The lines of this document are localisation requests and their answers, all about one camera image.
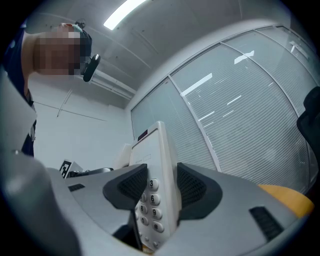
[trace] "white wall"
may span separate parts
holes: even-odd
[[[113,167],[122,146],[132,142],[124,110],[108,104],[117,101],[115,94],[78,79],[37,75],[29,80],[29,88],[37,112],[34,157],[46,167],[58,169],[64,159],[84,170]],[[70,88],[74,93],[57,117]]]

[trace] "ceiling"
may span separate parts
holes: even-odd
[[[244,15],[257,15],[246,11],[254,0],[147,0],[114,30],[104,27],[124,2],[48,0],[29,17],[26,31],[49,31],[59,23],[85,19],[92,54],[102,58],[98,69],[137,90],[146,76],[181,48]]]

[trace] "keypad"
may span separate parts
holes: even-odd
[[[157,193],[151,193],[149,201],[152,205],[157,206],[160,204],[160,196]]]
[[[157,191],[159,188],[159,182],[156,178],[150,179],[148,183],[150,191]]]
[[[143,203],[144,203],[145,201],[147,201],[147,196],[146,196],[146,193],[145,193],[145,192],[142,193],[142,195],[141,195],[141,197],[140,197],[140,201],[143,202]]]
[[[160,220],[162,218],[162,212],[159,208],[152,208],[152,216],[157,219]]]
[[[141,220],[141,223],[142,223],[143,225],[146,225],[146,226],[149,225],[149,221],[148,221],[148,219],[147,219],[145,216],[141,216],[141,217],[140,217],[140,220]]]
[[[144,204],[141,204],[140,205],[140,212],[142,214],[147,214],[148,213],[148,208]]]
[[[140,203],[137,204],[135,210],[135,217],[139,220],[143,225],[149,226],[149,221],[151,222],[148,229],[150,230],[147,233],[140,233],[140,237],[144,239],[145,242],[150,242],[155,248],[158,248],[157,241],[149,241],[149,232],[164,232],[165,228],[161,223],[161,219],[163,218],[163,212],[161,210],[161,197],[160,194],[157,193],[159,189],[159,182],[156,178],[152,178],[148,180],[148,185],[146,190],[142,193],[140,197]]]
[[[159,233],[162,233],[165,230],[164,226],[162,226],[162,224],[158,221],[152,222],[152,228]]]

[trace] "black chair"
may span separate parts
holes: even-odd
[[[318,166],[320,166],[320,87],[313,88],[303,101],[305,111],[296,121],[296,125],[305,140],[312,148]],[[311,189],[306,194],[314,203],[317,200],[319,175]]]

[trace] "keypad button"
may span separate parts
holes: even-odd
[[[152,208],[152,216],[157,219],[160,220],[162,218],[162,212],[160,209],[158,208]]]
[[[157,193],[150,194],[150,203],[154,206],[160,204],[160,196]]]
[[[148,208],[144,204],[141,204],[140,205],[140,212],[142,214],[147,214],[148,213]]]
[[[149,190],[157,191],[157,189],[159,188],[159,182],[156,178],[150,179],[148,186],[149,186]]]
[[[140,197],[140,201],[143,202],[143,203],[144,203],[145,201],[147,201],[147,196],[146,196],[146,193],[145,193],[145,192],[142,193],[142,195],[141,195],[141,197]]]
[[[143,225],[146,225],[146,226],[149,225],[149,221],[145,216],[141,216],[140,221],[142,222]]]
[[[152,228],[159,233],[162,233],[165,230],[164,226],[162,226],[162,224],[158,221],[152,222]]]

